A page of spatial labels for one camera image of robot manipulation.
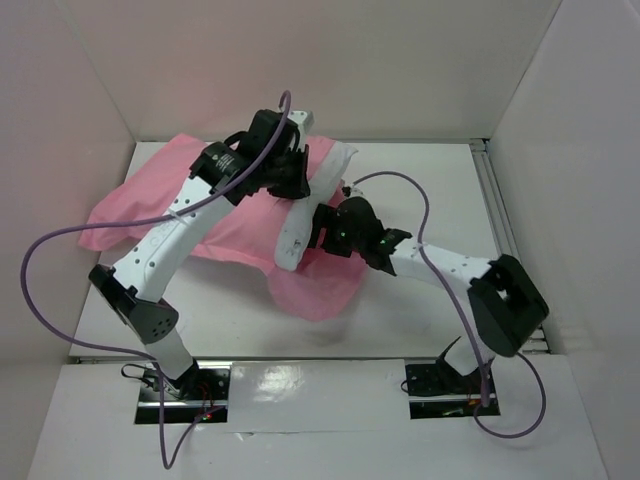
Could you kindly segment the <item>pink pillowcase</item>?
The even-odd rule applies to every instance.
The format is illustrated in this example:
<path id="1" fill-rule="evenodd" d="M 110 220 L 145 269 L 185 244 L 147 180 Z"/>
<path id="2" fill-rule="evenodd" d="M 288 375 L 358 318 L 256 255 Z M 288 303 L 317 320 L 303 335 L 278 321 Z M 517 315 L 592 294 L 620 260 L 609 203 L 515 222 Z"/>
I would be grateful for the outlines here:
<path id="1" fill-rule="evenodd" d="M 142 238 L 148 227 L 134 227 L 132 221 L 159 217 L 165 212 L 186 179 L 189 166 L 205 145 L 186 134 L 172 138 L 92 209 L 89 222 L 106 222 L 109 226 L 83 232 L 79 245 L 105 251 L 125 239 Z M 276 242 L 290 211 L 290 202 L 261 190 L 245 198 L 192 253 L 260 270 L 266 276 L 274 303 L 289 314 L 308 321 L 334 318 L 361 287 L 367 266 L 357 255 L 345 258 L 313 248 L 305 251 L 295 271 L 277 267 Z"/>

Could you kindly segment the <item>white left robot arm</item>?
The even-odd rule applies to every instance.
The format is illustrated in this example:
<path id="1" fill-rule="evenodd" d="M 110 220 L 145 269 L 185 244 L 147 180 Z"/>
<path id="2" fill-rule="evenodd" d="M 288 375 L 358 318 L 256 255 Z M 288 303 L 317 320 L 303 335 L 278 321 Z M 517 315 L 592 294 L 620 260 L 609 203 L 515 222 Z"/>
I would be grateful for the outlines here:
<path id="1" fill-rule="evenodd" d="M 300 200 L 307 181 L 313 125 L 309 111 L 258 111 L 246 132 L 206 146 L 167 209 L 169 221 L 154 226 L 113 266 L 95 266 L 89 279 L 154 358 L 163 389 L 189 397 L 202 379 L 177 331 L 178 313 L 163 294 L 184 260 L 240 202 L 261 189 L 275 198 Z"/>

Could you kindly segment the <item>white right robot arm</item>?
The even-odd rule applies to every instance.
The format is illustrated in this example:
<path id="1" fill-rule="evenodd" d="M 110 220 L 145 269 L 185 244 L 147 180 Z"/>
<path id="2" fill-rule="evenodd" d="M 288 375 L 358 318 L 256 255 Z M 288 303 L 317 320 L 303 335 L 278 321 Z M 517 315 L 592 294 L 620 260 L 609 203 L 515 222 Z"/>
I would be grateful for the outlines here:
<path id="1" fill-rule="evenodd" d="M 357 254 L 374 270 L 439 286 L 454 301 L 468 302 L 465 335 L 438 359 L 436 379 L 448 392 L 460 391 L 495 357 L 515 356 L 549 315 L 542 294 L 515 257 L 490 260 L 421 244 L 406 231 L 385 228 L 362 197 L 336 207 L 319 205 L 309 245 L 341 257 Z"/>

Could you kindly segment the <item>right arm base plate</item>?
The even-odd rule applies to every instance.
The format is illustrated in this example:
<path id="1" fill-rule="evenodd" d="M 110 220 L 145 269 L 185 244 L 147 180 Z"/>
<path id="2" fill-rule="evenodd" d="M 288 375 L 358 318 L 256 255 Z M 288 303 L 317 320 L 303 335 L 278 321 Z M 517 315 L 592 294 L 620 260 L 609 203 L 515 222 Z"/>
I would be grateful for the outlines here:
<path id="1" fill-rule="evenodd" d="M 475 370 L 460 376 L 439 360 L 405 364 L 405 379 L 401 390 L 408 396 L 412 420 L 450 419 L 479 416 L 499 416 L 500 407 L 495 385 L 489 379 L 490 401 L 481 405 L 481 376 Z"/>

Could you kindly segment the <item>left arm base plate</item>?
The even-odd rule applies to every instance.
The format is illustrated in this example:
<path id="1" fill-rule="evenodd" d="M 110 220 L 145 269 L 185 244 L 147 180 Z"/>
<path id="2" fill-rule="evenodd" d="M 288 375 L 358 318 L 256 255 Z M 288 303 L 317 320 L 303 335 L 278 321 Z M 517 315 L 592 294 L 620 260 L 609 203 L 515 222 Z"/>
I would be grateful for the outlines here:
<path id="1" fill-rule="evenodd" d="M 201 362 L 193 386 L 182 390 L 164 383 L 164 415 L 167 424 L 190 424 L 197 416 L 201 423 L 221 424 L 228 420 L 231 364 Z M 139 383 L 134 417 L 136 425 L 157 425 L 160 410 L 160 385 L 150 364 L 125 364 L 121 376 Z"/>

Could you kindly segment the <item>white pillow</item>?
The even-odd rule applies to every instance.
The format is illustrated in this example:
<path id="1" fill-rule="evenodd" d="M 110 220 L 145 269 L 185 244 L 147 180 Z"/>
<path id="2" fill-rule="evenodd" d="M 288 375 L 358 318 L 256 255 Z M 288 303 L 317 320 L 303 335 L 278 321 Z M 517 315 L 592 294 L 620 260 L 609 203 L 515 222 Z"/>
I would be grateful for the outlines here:
<path id="1" fill-rule="evenodd" d="M 310 195 L 295 200 L 280 229 L 274 251 L 277 267 L 295 271 L 302 260 L 312 235 L 313 217 L 320 204 L 327 204 L 341 184 L 343 175 L 357 149 L 350 144 L 334 142 L 328 152 L 311 162 L 308 180 Z"/>

